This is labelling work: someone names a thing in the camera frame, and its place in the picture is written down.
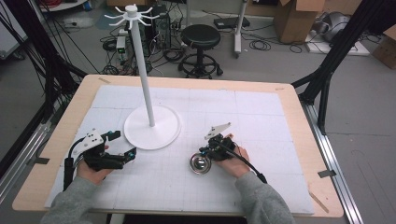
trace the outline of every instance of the floor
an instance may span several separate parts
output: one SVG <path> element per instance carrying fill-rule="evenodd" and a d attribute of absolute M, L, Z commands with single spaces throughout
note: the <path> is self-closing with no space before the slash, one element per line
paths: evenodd
<path fill-rule="evenodd" d="M 101 6 L 89 13 L 80 9 L 66 10 L 58 17 L 76 12 L 93 18 L 93 26 L 70 30 L 69 35 L 102 71 L 106 65 L 106 51 L 99 41 L 109 36 L 112 29 L 103 19 L 111 13 Z M 213 25 L 214 15 L 197 13 L 193 23 Z M 254 30 L 271 24 L 270 19 L 248 18 L 247 29 Z M 257 31 L 243 31 L 265 37 L 275 37 L 273 26 Z M 88 73 L 97 72 L 84 56 L 61 34 L 73 64 Z M 218 60 L 224 74 L 214 79 L 291 83 L 314 72 L 325 58 L 324 54 L 308 53 L 304 46 L 290 47 L 269 43 L 270 50 L 251 49 L 250 40 L 242 41 L 242 54 L 233 55 L 233 33 L 222 32 L 221 42 L 208 54 Z M 372 52 L 376 43 L 364 40 L 362 44 Z M 164 58 L 152 63 L 152 77 L 184 77 L 175 63 Z M 396 72 L 388 69 L 373 56 L 346 56 L 336 70 L 330 89 L 326 130 L 334 153 L 344 172 L 346 182 L 365 223 L 396 223 L 396 119 L 393 118 L 396 101 Z M 0 159 L 12 146 L 29 120 L 44 101 L 43 91 L 29 60 L 0 61 Z M 8 196 L 0 204 L 0 220 L 12 223 L 38 223 L 42 213 L 12 210 L 12 201 L 31 167 L 26 166 Z M 106 215 L 93 214 L 95 223 L 105 223 Z M 297 223 L 347 223 L 345 217 L 297 217 Z"/>

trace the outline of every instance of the person's left hand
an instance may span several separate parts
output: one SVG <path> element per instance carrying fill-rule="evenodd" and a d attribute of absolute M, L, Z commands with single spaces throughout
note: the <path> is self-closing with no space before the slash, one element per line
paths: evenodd
<path fill-rule="evenodd" d="M 112 171 L 113 170 L 110 169 L 95 171 L 88 166 L 87 162 L 82 160 L 78 163 L 77 176 L 87 179 L 95 185 L 100 185 L 103 179 L 105 179 L 105 177 Z"/>

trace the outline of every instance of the person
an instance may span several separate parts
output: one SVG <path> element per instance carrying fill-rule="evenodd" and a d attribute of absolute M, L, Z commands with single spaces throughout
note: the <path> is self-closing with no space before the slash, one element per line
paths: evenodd
<path fill-rule="evenodd" d="M 239 147 L 239 151 L 248 160 L 247 151 L 242 147 Z M 295 223 L 283 198 L 270 185 L 262 183 L 242 161 L 231 158 L 217 161 L 216 164 L 236 177 L 235 186 L 241 193 L 242 208 L 248 224 Z M 111 171 L 95 172 L 85 161 L 81 161 L 76 178 L 66 191 L 55 197 L 41 223 L 91 223 L 87 214 L 92 208 L 92 195 Z"/>

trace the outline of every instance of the forearm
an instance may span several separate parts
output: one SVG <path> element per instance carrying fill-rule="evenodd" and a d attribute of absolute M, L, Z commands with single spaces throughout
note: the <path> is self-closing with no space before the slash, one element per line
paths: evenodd
<path fill-rule="evenodd" d="M 92 208 L 92 195 L 97 188 L 90 181 L 77 176 L 66 191 L 55 197 L 41 223 L 91 223 L 87 213 Z"/>
<path fill-rule="evenodd" d="M 295 223 L 283 198 L 270 185 L 263 184 L 253 173 L 239 177 L 235 182 L 242 196 L 242 207 L 248 224 Z"/>

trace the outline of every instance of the black stool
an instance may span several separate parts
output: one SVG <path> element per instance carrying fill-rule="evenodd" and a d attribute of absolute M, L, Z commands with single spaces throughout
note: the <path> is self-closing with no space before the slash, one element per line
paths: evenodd
<path fill-rule="evenodd" d="M 223 74 L 216 60 L 204 54 L 204 50 L 213 49 L 220 42 L 220 33 L 218 30 L 208 25 L 191 25 L 181 32 L 181 40 L 187 46 L 197 49 L 197 53 L 186 56 L 178 65 L 178 71 L 184 71 L 187 74 L 186 77 L 209 77 L 210 79 L 212 79 L 210 74 L 215 70 L 218 76 Z M 197 58 L 196 62 L 188 61 L 189 58 L 195 56 Z"/>

